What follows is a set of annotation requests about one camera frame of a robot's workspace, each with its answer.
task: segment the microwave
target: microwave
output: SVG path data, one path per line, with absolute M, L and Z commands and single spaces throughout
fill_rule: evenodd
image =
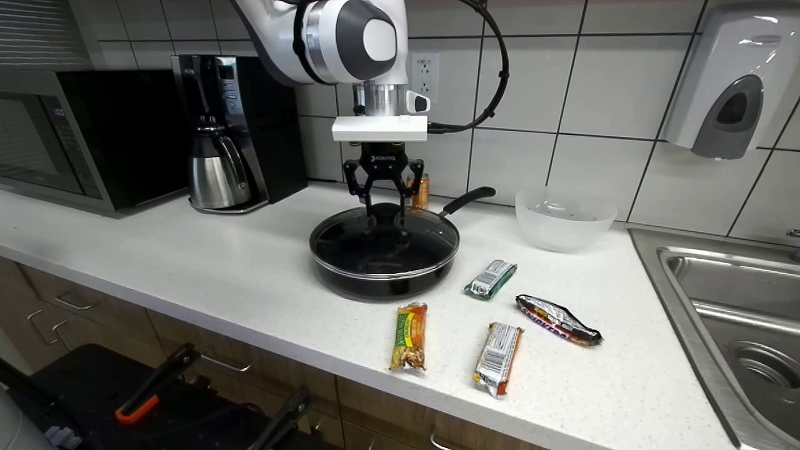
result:
M 171 69 L 0 69 L 0 188 L 103 214 L 188 189 Z

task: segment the cabinet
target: cabinet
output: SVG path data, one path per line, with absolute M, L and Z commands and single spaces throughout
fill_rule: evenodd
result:
M 25 358 L 17 363 L 25 372 L 87 342 L 145 365 L 160 365 L 165 358 L 145 310 L 103 292 L 0 260 L 0 295 L 0 327 Z
M 55 319 L 52 312 L 40 305 L 22 267 L 0 257 L 0 327 L 17 348 L 22 359 L 7 359 L 22 372 L 36 372 L 48 363 L 66 355 L 66 348 L 42 327 Z
M 336 377 L 288 358 L 251 348 L 225 334 L 151 315 L 165 348 L 192 342 L 205 358 L 188 374 L 208 377 L 213 389 L 235 403 L 253 403 L 276 414 L 301 387 L 311 392 L 311 410 L 301 419 L 302 433 L 317 433 L 325 443 L 342 448 Z
M 100 342 L 155 368 L 176 348 L 192 342 L 203 352 L 203 359 L 188 370 L 190 379 L 208 377 L 211 387 L 222 398 L 253 403 L 266 414 L 276 414 L 285 399 L 305 387 L 313 403 L 301 419 L 301 429 L 317 433 L 332 448 L 533 448 L 213 332 L 216 319 L 211 319 L 208 327 L 196 327 L 3 257 L 0 305 L 0 327 L 25 358 L 25 365 L 17 365 L 22 370 L 40 370 L 85 342 Z
M 25 270 L 25 274 L 40 298 L 40 310 L 52 312 L 37 319 L 50 330 L 48 340 L 58 340 L 66 350 L 100 342 L 145 365 L 165 359 L 145 310 L 48 272 Z
M 436 448 L 431 439 L 458 450 L 536 448 L 352 379 L 337 379 L 337 387 L 347 448 Z

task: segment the black appliance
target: black appliance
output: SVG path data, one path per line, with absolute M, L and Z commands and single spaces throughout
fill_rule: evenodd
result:
M 0 69 L 0 183 L 121 214 L 188 188 L 171 69 Z
M 192 204 L 197 210 L 253 212 L 308 185 L 296 90 L 280 85 L 258 57 L 181 55 L 176 77 L 190 127 L 200 132 L 213 119 L 216 134 L 235 144 L 227 153 L 242 154 L 246 170 L 237 172 L 246 172 L 251 185 L 242 203 L 216 193 L 225 189 L 225 183 L 216 183 L 222 160 L 203 150 L 211 144 L 197 134 L 196 140 L 205 142 L 196 142 L 192 153 Z

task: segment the wall outlet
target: wall outlet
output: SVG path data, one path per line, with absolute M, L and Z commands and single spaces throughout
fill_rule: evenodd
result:
M 436 98 L 441 90 L 441 55 L 418 52 L 410 59 L 410 85 L 421 94 Z

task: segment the white bowl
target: white bowl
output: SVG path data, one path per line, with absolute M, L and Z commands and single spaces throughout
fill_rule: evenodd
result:
M 551 253 L 578 253 L 590 248 L 617 217 L 617 207 L 610 203 L 555 189 L 521 189 L 516 212 L 523 238 L 533 248 Z

